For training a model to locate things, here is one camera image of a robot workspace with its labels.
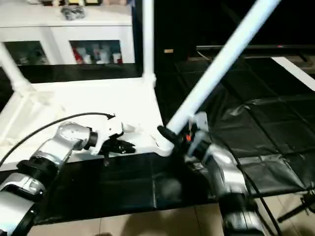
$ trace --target black plastic sheet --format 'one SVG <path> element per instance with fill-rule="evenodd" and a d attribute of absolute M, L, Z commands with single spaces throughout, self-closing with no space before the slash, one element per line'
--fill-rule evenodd
<path fill-rule="evenodd" d="M 156 95 L 166 124 L 208 64 L 159 65 Z M 141 76 L 135 66 L 23 67 L 33 83 Z M 1 80 L 3 86 L 9 81 Z M 1 90 L 9 98 L 12 91 Z M 200 110 L 211 132 L 240 159 L 262 195 L 312 188 L 315 181 L 315 95 L 271 59 L 236 62 Z M 10 172 L 0 173 L 3 181 Z M 180 157 L 149 153 L 66 164 L 41 203 L 37 224 L 98 218 L 214 202 Z"/>

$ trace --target white shelf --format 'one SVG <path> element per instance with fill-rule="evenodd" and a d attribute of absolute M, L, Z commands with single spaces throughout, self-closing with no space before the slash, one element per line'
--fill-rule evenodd
<path fill-rule="evenodd" d="M 65 20 L 59 8 L 26 0 L 0 0 L 0 28 L 42 26 L 132 26 L 131 6 L 86 6 L 84 19 Z"/>

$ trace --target tiled floor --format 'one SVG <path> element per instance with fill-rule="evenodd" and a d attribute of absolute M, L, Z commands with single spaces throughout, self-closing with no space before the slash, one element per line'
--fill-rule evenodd
<path fill-rule="evenodd" d="M 300 204 L 299 194 L 265 198 L 277 218 Z M 261 214 L 271 226 L 258 200 Z M 315 214 L 302 212 L 280 224 L 284 236 L 315 236 Z M 29 236 L 222 236 L 217 204 L 35 226 Z"/>

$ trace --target white tube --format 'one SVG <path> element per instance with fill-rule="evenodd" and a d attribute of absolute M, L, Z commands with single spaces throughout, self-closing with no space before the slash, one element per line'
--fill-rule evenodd
<path fill-rule="evenodd" d="M 281 0 L 257 0 L 207 71 L 167 124 L 178 134 L 220 82 Z"/>
<path fill-rule="evenodd" d="M 154 74 L 154 0 L 142 1 L 143 20 L 143 78 L 152 79 Z"/>
<path fill-rule="evenodd" d="M 2 64 L 2 68 L 11 82 L 12 89 L 14 91 L 19 92 L 19 89 L 29 87 L 30 82 L 22 75 L 20 69 L 17 67 L 13 58 L 2 42 L 0 42 L 0 63 Z"/>

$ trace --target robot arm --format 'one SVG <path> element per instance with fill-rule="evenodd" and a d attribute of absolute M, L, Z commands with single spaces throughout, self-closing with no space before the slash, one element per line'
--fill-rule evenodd
<path fill-rule="evenodd" d="M 208 132 L 205 120 L 206 117 L 203 121 L 194 120 L 190 133 L 184 137 L 162 126 L 158 130 L 179 150 L 178 155 L 189 169 L 206 178 L 219 203 L 225 236 L 265 235 L 243 173 L 231 152 Z"/>
<path fill-rule="evenodd" d="M 88 127 L 66 122 L 29 160 L 18 163 L 18 172 L 0 185 L 0 236 L 26 235 L 36 216 L 36 203 L 57 177 L 74 150 L 100 146 L 123 134 L 121 123 L 108 128 L 102 138 Z"/>

